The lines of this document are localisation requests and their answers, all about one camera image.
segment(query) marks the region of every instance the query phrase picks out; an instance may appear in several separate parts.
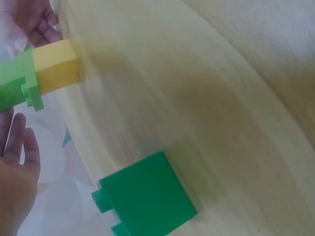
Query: wood grain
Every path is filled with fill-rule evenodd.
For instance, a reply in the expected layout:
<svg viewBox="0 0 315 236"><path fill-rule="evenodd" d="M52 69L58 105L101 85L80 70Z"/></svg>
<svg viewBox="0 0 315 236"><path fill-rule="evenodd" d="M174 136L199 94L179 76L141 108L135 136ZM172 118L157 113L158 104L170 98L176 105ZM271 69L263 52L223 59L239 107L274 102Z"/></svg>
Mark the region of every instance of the wood grain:
<svg viewBox="0 0 315 236"><path fill-rule="evenodd" d="M314 1L61 0L58 92L96 183L165 150L199 216L172 235L315 235Z"/></svg>

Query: toy block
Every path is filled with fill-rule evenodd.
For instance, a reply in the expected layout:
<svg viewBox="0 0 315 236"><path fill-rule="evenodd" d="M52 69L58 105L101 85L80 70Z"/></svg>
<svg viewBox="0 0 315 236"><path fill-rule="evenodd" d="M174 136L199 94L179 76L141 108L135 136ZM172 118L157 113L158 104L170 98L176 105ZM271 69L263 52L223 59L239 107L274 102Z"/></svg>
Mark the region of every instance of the toy block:
<svg viewBox="0 0 315 236"><path fill-rule="evenodd" d="M0 113L25 101L36 111L43 109L30 49L0 65L0 101Z"/></svg>
<svg viewBox="0 0 315 236"><path fill-rule="evenodd" d="M33 50L42 95L79 82L78 58L69 39Z"/></svg>
<svg viewBox="0 0 315 236"><path fill-rule="evenodd" d="M165 236L197 215L165 154L155 153L99 181L92 197L121 223L116 236Z"/></svg>
<svg viewBox="0 0 315 236"><path fill-rule="evenodd" d="M78 58L69 40L29 48L0 65L0 113L25 101L39 111L42 95L78 82Z"/></svg>

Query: green block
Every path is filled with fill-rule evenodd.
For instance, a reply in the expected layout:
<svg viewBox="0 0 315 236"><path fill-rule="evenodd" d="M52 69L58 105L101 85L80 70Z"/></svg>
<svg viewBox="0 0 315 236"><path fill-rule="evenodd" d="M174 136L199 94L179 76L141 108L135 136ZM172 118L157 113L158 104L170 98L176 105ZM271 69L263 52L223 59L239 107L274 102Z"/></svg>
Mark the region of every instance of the green block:
<svg viewBox="0 0 315 236"><path fill-rule="evenodd" d="M25 101L35 111L44 108L30 48L0 65L0 113Z"/></svg>
<svg viewBox="0 0 315 236"><path fill-rule="evenodd" d="M116 236L165 236L197 215L165 154L153 154L99 181L92 197L121 220Z"/></svg>
<svg viewBox="0 0 315 236"><path fill-rule="evenodd" d="M31 49L28 49L21 56L23 57L26 81L25 84L22 85L22 92L25 96L26 103L29 107L33 106L35 111L42 110L44 109L44 104L41 99L35 72L33 53Z"/></svg>
<svg viewBox="0 0 315 236"><path fill-rule="evenodd" d="M0 65L0 113L25 101L21 86L25 83L22 57Z"/></svg>

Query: yellow toy brick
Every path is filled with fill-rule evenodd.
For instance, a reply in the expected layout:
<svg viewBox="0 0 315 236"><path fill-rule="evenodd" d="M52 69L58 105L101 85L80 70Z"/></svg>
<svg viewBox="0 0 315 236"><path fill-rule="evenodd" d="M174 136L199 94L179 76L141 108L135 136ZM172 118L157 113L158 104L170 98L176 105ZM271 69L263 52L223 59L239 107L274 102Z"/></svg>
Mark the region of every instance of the yellow toy brick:
<svg viewBox="0 0 315 236"><path fill-rule="evenodd" d="M42 95L79 82L78 58L70 40L36 48L32 53Z"/></svg>

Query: child's hand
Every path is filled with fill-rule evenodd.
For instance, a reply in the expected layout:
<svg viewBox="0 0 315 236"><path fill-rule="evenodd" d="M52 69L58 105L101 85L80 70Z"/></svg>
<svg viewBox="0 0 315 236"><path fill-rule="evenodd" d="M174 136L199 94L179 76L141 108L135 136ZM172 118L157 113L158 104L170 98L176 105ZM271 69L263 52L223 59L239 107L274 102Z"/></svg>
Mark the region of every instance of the child's hand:
<svg viewBox="0 0 315 236"><path fill-rule="evenodd" d="M15 57L30 42L39 47L62 39L49 0L0 0L0 37Z"/></svg>
<svg viewBox="0 0 315 236"><path fill-rule="evenodd" d="M0 235L13 236L29 214L40 172L39 149L22 114L0 114ZM25 161L19 164L22 144Z"/></svg>

